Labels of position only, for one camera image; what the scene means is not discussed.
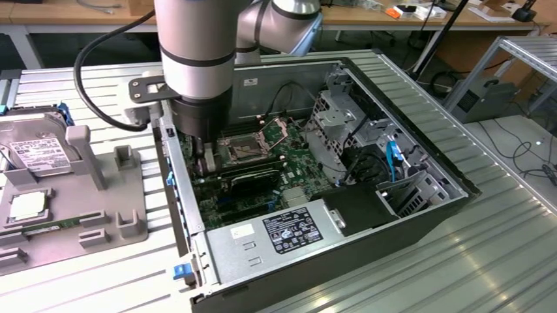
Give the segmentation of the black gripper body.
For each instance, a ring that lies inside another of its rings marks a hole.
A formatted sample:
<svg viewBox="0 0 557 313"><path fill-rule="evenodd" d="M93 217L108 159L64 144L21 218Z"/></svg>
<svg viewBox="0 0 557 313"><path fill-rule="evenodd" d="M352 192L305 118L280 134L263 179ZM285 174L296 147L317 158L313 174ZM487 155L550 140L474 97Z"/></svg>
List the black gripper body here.
<svg viewBox="0 0 557 313"><path fill-rule="evenodd" d="M215 141L228 124L233 88L208 99L180 97L170 100L172 120L176 129L201 141Z"/></svg>

